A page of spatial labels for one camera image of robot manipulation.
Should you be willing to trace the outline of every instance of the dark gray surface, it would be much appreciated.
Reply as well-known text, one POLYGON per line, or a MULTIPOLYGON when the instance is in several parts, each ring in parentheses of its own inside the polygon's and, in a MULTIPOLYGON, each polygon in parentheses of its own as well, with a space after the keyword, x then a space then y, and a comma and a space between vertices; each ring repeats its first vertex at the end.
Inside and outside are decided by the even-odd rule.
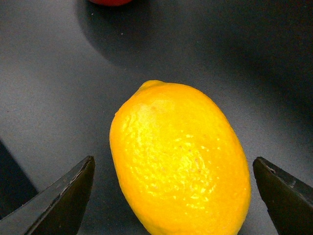
POLYGON ((109 147, 114 113, 146 80, 200 89, 248 158, 241 235, 277 234, 257 191, 263 156, 313 186, 312 3, 134 0, 0 2, 0 138, 38 190, 94 155, 80 235, 140 235, 109 147))

